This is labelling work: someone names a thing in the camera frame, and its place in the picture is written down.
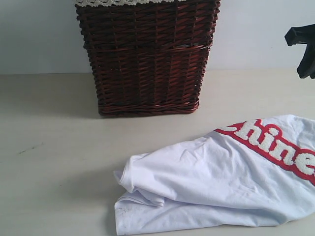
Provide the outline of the dark red wicker basket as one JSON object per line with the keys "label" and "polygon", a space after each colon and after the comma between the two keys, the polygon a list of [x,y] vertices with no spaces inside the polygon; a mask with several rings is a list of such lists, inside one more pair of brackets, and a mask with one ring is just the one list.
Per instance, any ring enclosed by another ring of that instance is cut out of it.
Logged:
{"label": "dark red wicker basket", "polygon": [[104,117],[190,114],[218,19],[218,0],[80,7],[84,48]]}

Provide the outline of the beige lace basket liner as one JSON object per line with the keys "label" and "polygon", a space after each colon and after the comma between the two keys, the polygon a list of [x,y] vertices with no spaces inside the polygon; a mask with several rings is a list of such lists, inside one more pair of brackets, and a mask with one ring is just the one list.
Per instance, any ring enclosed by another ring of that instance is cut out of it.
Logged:
{"label": "beige lace basket liner", "polygon": [[97,7],[97,6],[135,6],[138,4],[174,2],[175,0],[74,0],[74,3],[80,7]]}

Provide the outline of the white t-shirt red lettering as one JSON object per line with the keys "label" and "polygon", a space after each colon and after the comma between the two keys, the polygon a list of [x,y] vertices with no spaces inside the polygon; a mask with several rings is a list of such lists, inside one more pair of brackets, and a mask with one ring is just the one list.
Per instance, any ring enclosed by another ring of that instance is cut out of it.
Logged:
{"label": "white t-shirt red lettering", "polygon": [[130,157],[115,178],[120,236],[277,226],[315,211],[315,122],[283,115]]}

